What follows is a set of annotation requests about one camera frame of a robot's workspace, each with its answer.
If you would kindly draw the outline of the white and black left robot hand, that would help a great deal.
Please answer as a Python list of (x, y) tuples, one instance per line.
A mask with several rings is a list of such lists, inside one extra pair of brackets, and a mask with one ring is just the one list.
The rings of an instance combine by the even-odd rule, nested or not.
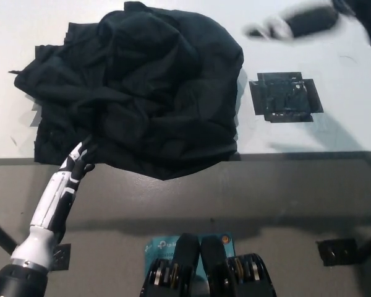
[(94, 165), (89, 163), (96, 150), (92, 138), (79, 142), (49, 180), (30, 222), (30, 232), (62, 232), (83, 177)]

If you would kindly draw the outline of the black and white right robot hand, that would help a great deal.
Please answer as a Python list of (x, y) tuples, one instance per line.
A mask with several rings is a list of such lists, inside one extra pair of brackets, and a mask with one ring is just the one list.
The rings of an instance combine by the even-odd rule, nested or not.
[(333, 6), (315, 6), (270, 19), (264, 26), (245, 29), (248, 38), (290, 41), (320, 32), (326, 32), (336, 26), (339, 13)]

